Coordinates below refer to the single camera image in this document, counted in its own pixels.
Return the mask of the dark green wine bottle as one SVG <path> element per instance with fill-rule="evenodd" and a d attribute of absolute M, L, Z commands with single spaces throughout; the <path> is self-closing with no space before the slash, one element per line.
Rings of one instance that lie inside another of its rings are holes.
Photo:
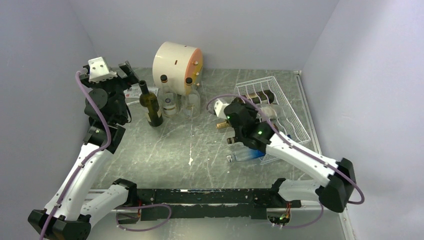
<path fill-rule="evenodd" d="M 163 123 L 163 116 L 157 96 L 149 91 L 145 80 L 140 80 L 138 86 L 141 90 L 139 102 L 150 126 L 159 127 Z"/>

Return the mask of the clear bottle black cap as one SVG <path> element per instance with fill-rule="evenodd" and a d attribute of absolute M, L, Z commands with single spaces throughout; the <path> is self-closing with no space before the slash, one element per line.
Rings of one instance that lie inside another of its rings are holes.
<path fill-rule="evenodd" d="M 292 108 L 289 105 L 261 103 L 257 106 L 270 120 L 285 120 L 293 116 Z"/>

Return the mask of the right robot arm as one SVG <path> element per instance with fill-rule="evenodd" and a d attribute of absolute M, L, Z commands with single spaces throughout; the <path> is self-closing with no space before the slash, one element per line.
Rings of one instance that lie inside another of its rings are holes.
<path fill-rule="evenodd" d="M 282 207 L 288 201 L 314 201 L 336 213 L 345 210 L 356 184 L 350 160 L 326 157 L 276 132 L 267 121 L 257 120 L 258 111 L 251 105 L 225 103 L 215 105 L 214 111 L 219 118 L 229 121 L 237 142 L 284 160 L 312 177 L 312 180 L 284 180 L 270 193 L 270 202 L 275 207 Z"/>

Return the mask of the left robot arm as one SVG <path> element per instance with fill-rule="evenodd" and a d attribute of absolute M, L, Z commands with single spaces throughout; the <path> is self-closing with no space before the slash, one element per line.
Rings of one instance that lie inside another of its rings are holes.
<path fill-rule="evenodd" d="M 121 143 L 125 124 L 132 120 L 124 92 L 137 84 L 139 77 L 128 61 L 118 67 L 123 76 L 97 57 L 75 74 L 85 96 L 89 128 L 75 164 L 58 191 L 43 209 L 34 209 L 28 216 L 42 240 L 85 240 L 109 212 L 139 204 L 137 185 L 125 179 L 114 181 L 106 191 L 87 200 L 95 178 Z"/>

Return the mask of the clear bottle yellow label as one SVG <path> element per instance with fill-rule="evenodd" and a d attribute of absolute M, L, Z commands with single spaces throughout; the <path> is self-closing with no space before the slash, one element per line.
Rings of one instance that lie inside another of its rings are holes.
<path fill-rule="evenodd" d="M 162 74 L 160 76 L 160 82 L 161 86 L 158 90 L 158 100 L 162 107 L 163 114 L 167 117 L 176 116 L 180 111 L 178 95 L 170 87 L 167 75 Z"/>

